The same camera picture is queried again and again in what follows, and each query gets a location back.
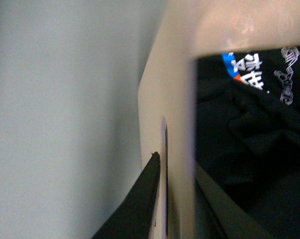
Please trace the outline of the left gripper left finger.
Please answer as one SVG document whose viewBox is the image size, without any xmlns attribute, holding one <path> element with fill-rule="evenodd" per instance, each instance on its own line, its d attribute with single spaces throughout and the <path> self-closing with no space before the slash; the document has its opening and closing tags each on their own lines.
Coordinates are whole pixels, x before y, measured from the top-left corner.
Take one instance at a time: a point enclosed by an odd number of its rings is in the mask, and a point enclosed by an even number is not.
<svg viewBox="0 0 300 239">
<path fill-rule="evenodd" d="M 151 158 L 133 187 L 94 239 L 152 239 L 160 181 L 160 155 Z"/>
</svg>

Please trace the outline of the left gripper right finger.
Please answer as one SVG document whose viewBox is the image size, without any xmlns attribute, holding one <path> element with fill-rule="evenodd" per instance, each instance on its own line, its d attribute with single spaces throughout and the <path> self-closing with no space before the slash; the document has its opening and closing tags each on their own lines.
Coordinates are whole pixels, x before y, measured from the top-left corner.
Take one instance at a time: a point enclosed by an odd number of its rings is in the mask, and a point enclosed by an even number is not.
<svg viewBox="0 0 300 239">
<path fill-rule="evenodd" d="M 272 239 L 273 236 L 249 217 L 198 164 L 195 180 L 210 212 L 226 239 Z"/>
</svg>

